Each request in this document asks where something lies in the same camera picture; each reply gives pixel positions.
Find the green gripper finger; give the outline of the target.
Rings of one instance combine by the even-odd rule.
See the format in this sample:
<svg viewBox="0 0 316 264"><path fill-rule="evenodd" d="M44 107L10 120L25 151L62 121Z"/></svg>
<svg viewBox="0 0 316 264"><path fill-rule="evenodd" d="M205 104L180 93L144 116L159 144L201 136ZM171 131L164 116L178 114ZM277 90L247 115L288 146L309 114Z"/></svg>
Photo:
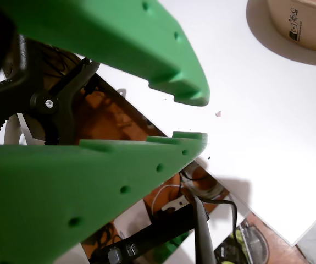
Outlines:
<svg viewBox="0 0 316 264"><path fill-rule="evenodd" d="M178 103L209 103L192 46L158 1L0 1L0 10L30 39L143 78Z"/></svg>
<svg viewBox="0 0 316 264"><path fill-rule="evenodd" d="M0 145L0 263L52 263L190 164L207 139Z"/></svg>

